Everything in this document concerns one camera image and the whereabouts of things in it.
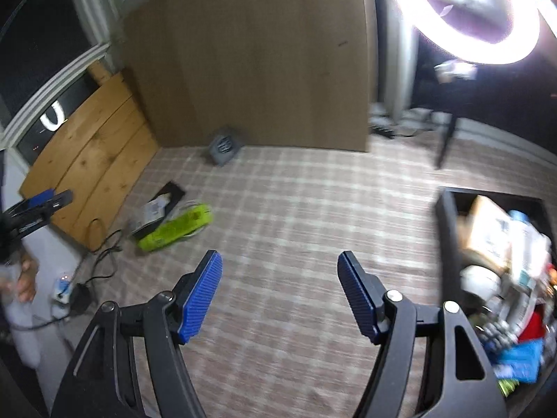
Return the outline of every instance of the wooden plank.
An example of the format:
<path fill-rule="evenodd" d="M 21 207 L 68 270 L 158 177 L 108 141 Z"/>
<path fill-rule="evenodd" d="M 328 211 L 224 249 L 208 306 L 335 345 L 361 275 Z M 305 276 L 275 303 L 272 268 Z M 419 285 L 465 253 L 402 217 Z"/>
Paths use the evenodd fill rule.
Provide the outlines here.
<path fill-rule="evenodd" d="M 21 185 L 21 195 L 30 198 L 47 188 L 56 188 L 94 133 L 131 95 L 122 74 L 111 77 L 96 90 L 45 146 Z"/>
<path fill-rule="evenodd" d="M 77 217 L 105 171 L 126 143 L 145 124 L 135 105 L 122 105 L 93 135 L 58 184 L 57 191 L 73 191 L 73 201 L 52 217 L 52 222 L 70 232 Z"/>
<path fill-rule="evenodd" d="M 91 225 L 87 240 L 87 229 L 91 222 L 99 218 L 105 228 L 110 228 L 127 194 L 157 150 L 158 145 L 151 130 L 143 125 L 98 182 L 69 235 L 88 248 L 96 249 L 105 234 L 99 230 L 100 226 Z"/>
<path fill-rule="evenodd" d="M 99 86 L 104 85 L 112 77 L 112 74 L 100 60 L 93 61 L 93 63 L 87 66 L 87 72 L 89 72 Z"/>
<path fill-rule="evenodd" d="M 149 0 L 124 30 L 163 146 L 230 125 L 250 144 L 366 149 L 364 0 Z"/>

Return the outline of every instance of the wooden headboard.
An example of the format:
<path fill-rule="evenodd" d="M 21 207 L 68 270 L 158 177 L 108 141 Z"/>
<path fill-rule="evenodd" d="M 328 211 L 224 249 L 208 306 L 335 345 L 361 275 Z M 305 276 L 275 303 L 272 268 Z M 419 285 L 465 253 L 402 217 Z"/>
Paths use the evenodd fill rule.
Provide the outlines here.
<path fill-rule="evenodd" d="M 72 190 L 73 202 L 52 219 L 63 232 L 96 249 L 124 199 L 159 149 L 122 74 L 105 80 L 41 152 L 20 193 Z M 100 219 L 102 224 L 92 225 Z"/>

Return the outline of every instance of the white wall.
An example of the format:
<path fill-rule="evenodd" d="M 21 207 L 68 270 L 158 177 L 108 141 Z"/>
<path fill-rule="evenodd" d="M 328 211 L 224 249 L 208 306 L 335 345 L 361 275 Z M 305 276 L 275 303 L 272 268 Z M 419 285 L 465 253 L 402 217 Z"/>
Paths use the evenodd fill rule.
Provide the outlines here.
<path fill-rule="evenodd" d="M 4 209 L 21 200 L 19 188 L 26 174 L 13 152 L 8 149 L 6 153 L 5 182 L 2 189 Z M 28 235 L 24 239 L 24 244 L 40 266 L 37 274 L 37 295 L 32 304 L 22 305 L 13 301 L 6 306 L 6 314 L 11 321 L 30 326 L 51 320 L 49 297 L 55 279 L 64 272 L 73 272 L 79 263 L 80 255 L 49 227 L 41 228 Z M 60 313 L 60 309 L 54 309 L 54 314 L 63 315 Z M 12 331 L 12 334 L 23 362 L 37 370 L 45 403 L 50 410 L 71 357 L 59 329 L 54 324 L 38 332 Z"/>

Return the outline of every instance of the glowing ring light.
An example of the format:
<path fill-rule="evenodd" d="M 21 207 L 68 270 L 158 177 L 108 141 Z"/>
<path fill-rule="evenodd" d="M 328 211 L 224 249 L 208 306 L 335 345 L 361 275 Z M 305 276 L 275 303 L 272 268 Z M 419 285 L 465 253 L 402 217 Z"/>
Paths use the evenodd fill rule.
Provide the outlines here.
<path fill-rule="evenodd" d="M 540 17 L 533 0 L 509 0 L 512 31 L 490 44 L 448 25 L 427 0 L 396 0 L 404 17 L 427 38 L 457 58 L 472 63 L 508 64 L 530 54 L 540 35 Z"/>

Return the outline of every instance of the black tray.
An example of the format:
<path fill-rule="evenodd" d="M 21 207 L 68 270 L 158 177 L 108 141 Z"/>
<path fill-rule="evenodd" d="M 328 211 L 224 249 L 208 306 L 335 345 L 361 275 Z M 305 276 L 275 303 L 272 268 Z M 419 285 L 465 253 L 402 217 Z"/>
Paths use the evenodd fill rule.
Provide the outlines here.
<path fill-rule="evenodd" d="M 435 203 L 439 250 L 441 252 L 442 303 L 446 300 L 453 300 L 462 307 L 464 305 L 464 292 L 460 288 L 460 271 L 466 266 L 462 264 L 462 257 L 458 249 L 457 216 L 467 214 L 478 195 L 491 199 L 506 212 L 515 209 L 525 213 L 532 225 L 550 238 L 551 251 L 555 253 L 555 238 L 551 230 L 548 212 L 541 199 L 509 193 L 445 187 L 439 193 L 439 198 Z M 551 258 L 552 263 L 557 265 L 554 254 L 551 255 Z M 549 364 L 539 373 L 537 383 L 531 385 L 520 384 L 516 391 L 508 397 L 506 402 L 509 417 L 544 416 L 538 414 L 538 411 L 543 410 L 552 401 L 554 390 L 546 387 L 549 385 L 557 386 L 555 362 Z M 553 404 L 551 404 L 551 408 L 553 411 L 555 410 Z"/>

